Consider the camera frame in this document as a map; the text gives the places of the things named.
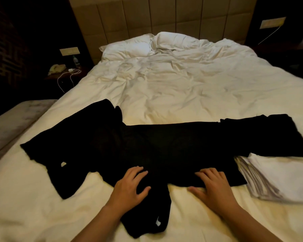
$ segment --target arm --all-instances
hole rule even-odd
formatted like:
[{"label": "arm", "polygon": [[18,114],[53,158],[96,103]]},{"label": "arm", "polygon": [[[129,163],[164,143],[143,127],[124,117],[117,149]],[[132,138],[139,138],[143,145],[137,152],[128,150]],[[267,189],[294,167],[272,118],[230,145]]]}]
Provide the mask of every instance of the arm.
[{"label": "arm", "polygon": [[223,172],[209,168],[202,169],[195,174],[205,183],[206,191],[203,192],[195,187],[188,187],[188,190],[221,216],[239,240],[281,242],[279,238],[239,206]]},{"label": "arm", "polygon": [[140,172],[143,167],[130,168],[123,179],[117,181],[110,199],[95,218],[72,240],[72,242],[103,242],[120,223],[120,218],[138,205],[148,195],[151,187],[146,187],[140,194],[136,189],[148,171]]}]

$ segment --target folded white towel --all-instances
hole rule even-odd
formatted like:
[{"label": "folded white towel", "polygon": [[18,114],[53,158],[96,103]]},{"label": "folded white towel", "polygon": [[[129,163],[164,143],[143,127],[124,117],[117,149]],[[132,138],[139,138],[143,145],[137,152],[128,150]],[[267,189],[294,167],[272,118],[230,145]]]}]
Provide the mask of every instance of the folded white towel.
[{"label": "folded white towel", "polygon": [[251,195],[271,201],[303,202],[303,158],[262,157],[250,154],[235,158]]}]

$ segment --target beige upholstered headboard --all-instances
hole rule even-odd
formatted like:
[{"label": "beige upholstered headboard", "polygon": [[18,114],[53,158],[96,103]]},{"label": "beige upholstered headboard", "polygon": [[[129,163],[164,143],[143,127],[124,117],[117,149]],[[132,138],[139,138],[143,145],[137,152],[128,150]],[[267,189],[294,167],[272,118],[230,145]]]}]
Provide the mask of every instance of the beige upholstered headboard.
[{"label": "beige upholstered headboard", "polygon": [[177,32],[244,43],[257,0],[70,0],[94,64],[99,47],[147,33]]}]

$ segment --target power socket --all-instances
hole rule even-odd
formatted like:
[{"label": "power socket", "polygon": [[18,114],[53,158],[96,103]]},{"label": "power socket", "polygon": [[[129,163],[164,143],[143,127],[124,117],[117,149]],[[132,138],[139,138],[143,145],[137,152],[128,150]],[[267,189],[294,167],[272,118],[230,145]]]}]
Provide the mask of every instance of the power socket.
[{"label": "power socket", "polygon": [[70,48],[63,48],[60,49],[62,56],[68,56],[68,55],[74,55],[74,54],[80,54],[80,51],[77,47],[70,47]]},{"label": "power socket", "polygon": [[261,26],[259,29],[273,28],[279,27],[284,24],[286,17],[277,18],[277,19],[266,19],[261,22]]}]

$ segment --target white bed sheet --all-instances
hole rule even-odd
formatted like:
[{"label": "white bed sheet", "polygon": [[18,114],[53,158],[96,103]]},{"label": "white bed sheet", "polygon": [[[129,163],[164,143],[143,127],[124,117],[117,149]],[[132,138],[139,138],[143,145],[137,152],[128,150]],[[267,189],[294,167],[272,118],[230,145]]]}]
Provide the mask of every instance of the white bed sheet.
[{"label": "white bed sheet", "polygon": [[[0,160],[0,241],[70,241],[106,203],[112,187],[98,173],[89,173],[76,194],[62,200],[45,167],[30,161],[19,146],[105,98],[120,106],[127,125],[288,114],[303,135],[303,80],[233,41],[100,62]],[[260,201],[250,197],[246,186],[232,189],[238,203],[283,241],[303,241],[303,204]],[[138,241],[236,241],[223,221],[186,188],[169,185],[169,190],[166,231]],[[133,238],[121,224],[112,240]]]}]

